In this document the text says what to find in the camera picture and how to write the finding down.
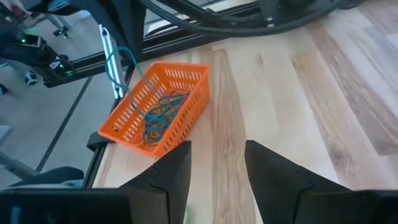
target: wood grain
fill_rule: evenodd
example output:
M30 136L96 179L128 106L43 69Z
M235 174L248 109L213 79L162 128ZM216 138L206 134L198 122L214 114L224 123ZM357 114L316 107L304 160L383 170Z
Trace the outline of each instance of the wood grain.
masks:
M226 51L215 51L213 58L213 223L255 223L239 94Z
M398 2L380 0L364 2L359 10L386 35L398 32Z
M319 55L298 54L292 61L340 182L351 189L385 188L377 155Z
M318 25L308 28L351 109L380 155L398 153L398 119L361 79L337 42Z

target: black cable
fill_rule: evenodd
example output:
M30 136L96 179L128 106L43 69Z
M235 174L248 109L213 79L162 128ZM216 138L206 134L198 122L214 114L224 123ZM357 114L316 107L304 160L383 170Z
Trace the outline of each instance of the black cable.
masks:
M272 35L296 29L298 27L302 27L308 24L309 22L313 22L323 16L328 15L329 13L340 7L340 5L344 2L344 0L335 0L333 4L330 4L326 9L322 11L314 12L309 16L306 16L304 18L280 26L250 28L250 29L245 29L245 28L234 29L234 28L221 28L221 27L215 28L215 27L196 26L175 17L173 14L163 10L161 7L154 4L151 0L140 0L140 1L149 10L151 10L161 18L190 32L204 34L204 35L222 35L228 37L253 37L253 36L262 36L262 35Z

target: black plastic part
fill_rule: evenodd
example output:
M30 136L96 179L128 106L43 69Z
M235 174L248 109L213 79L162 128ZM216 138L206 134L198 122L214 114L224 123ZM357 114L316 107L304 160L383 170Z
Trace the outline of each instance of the black plastic part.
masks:
M0 95L5 94L7 92L8 89L3 84L0 84Z
M99 147L105 147L107 143L114 143L114 141L104 138L100 136L97 132L94 132L90 135L90 138L88 139L87 148L94 152L95 149Z
M163 190L167 193L167 223L182 224L191 180L191 163L191 142L184 141L121 188L152 187Z
M84 173L80 169L73 167L59 167L43 174L26 178L18 183L10 185L10 187L18 187L34 184L61 184L68 180L83 180Z
M190 142L183 142L118 189L5 190L0 223L182 224L191 161Z
M349 192L282 157L256 141L246 141L249 181L264 223L293 223L302 192Z
M295 223L398 223L398 192L366 190L303 194Z

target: orange basket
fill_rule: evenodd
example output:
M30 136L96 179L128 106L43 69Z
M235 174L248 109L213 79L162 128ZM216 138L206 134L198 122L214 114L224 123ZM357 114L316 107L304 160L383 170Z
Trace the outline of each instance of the orange basket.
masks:
M162 157L188 136L198 116L209 100L206 65L173 62L154 62L131 90L134 105L147 113L163 95L172 91L190 92L162 139L155 145L142 140L143 115L133 109L128 94L108 116L98 133L147 156Z

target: floor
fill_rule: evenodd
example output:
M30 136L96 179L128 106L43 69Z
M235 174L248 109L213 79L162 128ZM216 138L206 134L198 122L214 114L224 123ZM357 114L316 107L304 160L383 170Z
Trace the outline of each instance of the floor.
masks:
M368 1L283 34L162 57L211 67L210 100L187 138L190 223L262 223L247 139L347 188L397 189L396 21L398 1ZM154 160L110 144L95 187L119 187Z
M193 2L208 3L207 0ZM148 12L145 30L157 19L159 17ZM49 21L37 24L27 33L41 35L56 52L67 54L72 60L103 51L98 25L91 16L81 19L81 14L75 14L66 20L73 25L68 39L54 37L55 27ZM8 66L0 67L0 74L0 83L11 91L0 96L0 124L12 128L0 150L41 172L61 166L73 166L85 172L93 155L85 147L87 140L107 117L114 102L105 74L55 88L41 84L27 86L22 75ZM54 141L86 82L88 86L72 117L58 141ZM49 151L48 160L43 161L44 154ZM0 179L0 189L19 180L3 169L0 169Z

